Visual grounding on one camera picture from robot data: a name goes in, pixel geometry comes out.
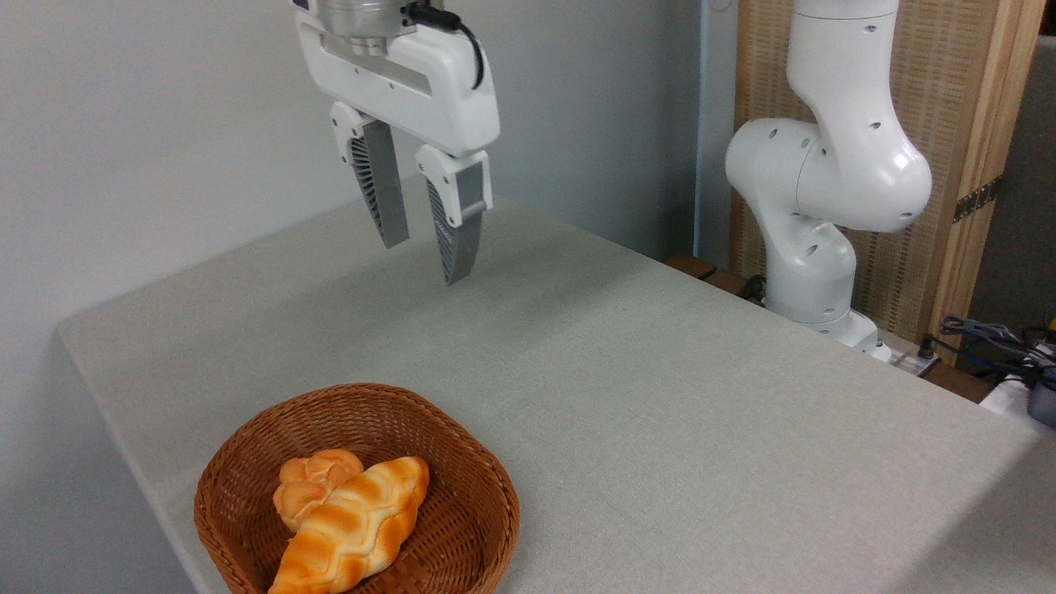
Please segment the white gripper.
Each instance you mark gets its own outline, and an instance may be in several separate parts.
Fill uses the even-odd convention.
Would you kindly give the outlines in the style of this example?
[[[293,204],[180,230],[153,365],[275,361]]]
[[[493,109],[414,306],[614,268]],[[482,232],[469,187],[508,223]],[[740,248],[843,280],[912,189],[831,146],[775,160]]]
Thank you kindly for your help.
[[[410,237],[389,125],[427,144],[416,162],[445,284],[455,285],[470,275],[483,215],[494,207],[482,149],[498,138],[499,116],[479,39],[431,1],[297,1],[294,10],[313,82],[336,99],[339,157],[386,248]]]

